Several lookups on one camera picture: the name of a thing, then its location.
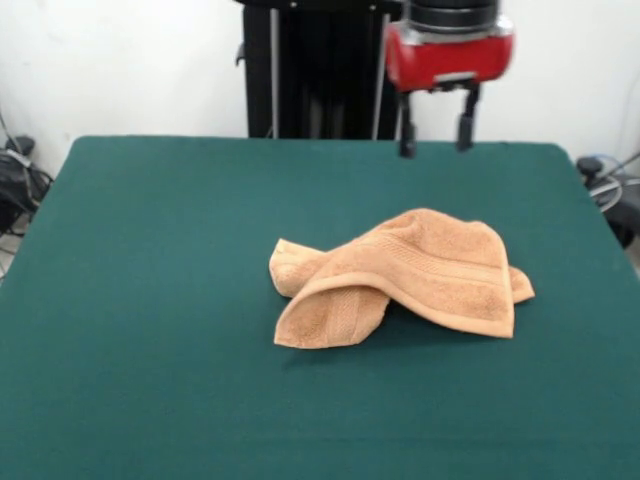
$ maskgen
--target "black bag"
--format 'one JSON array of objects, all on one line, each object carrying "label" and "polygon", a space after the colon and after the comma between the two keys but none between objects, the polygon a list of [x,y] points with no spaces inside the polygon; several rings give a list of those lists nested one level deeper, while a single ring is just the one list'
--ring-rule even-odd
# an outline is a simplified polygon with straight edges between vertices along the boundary
[{"label": "black bag", "polygon": [[27,157],[0,150],[0,234],[23,214],[33,217],[53,180]]}]

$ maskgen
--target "orange towel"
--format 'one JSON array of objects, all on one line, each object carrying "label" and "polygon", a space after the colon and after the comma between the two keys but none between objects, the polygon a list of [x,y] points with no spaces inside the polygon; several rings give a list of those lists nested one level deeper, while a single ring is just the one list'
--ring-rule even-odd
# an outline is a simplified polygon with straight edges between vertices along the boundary
[{"label": "orange towel", "polygon": [[326,253],[280,240],[269,269],[278,292],[293,297],[275,343],[295,348],[362,342],[390,298],[449,328],[512,337],[514,302],[534,296],[495,231],[427,209]]}]

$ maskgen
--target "green table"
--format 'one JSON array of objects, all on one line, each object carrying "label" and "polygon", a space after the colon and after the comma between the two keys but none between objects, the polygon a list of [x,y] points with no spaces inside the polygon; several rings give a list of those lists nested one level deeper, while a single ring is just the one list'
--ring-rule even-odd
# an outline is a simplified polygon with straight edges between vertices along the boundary
[{"label": "green table", "polygon": [[[515,339],[272,344],[279,237],[415,207],[502,234]],[[557,147],[83,138],[0,289],[0,479],[636,478],[639,294]]]}]

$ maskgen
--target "towel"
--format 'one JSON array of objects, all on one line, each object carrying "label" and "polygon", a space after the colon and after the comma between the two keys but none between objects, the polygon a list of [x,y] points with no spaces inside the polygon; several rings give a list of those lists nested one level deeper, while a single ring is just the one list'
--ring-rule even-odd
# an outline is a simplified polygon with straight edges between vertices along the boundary
[{"label": "towel", "polygon": [[494,230],[428,209],[329,252],[279,240],[269,270],[277,291],[293,297],[275,343],[294,348],[362,342],[390,299],[448,328],[511,338],[514,303],[535,295]]}]

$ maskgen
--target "white wall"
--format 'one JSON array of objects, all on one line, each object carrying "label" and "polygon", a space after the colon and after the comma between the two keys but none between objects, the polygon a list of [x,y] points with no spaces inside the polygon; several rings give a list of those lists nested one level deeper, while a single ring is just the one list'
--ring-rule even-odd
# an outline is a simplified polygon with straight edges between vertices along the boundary
[{"label": "white wall", "polygon": [[[640,147],[640,2],[503,4],[517,53],[485,89],[478,138],[555,142],[573,156]],[[0,104],[54,173],[85,134],[244,136],[241,38],[231,0],[0,0]],[[415,106],[421,138],[453,138],[458,94]]]}]

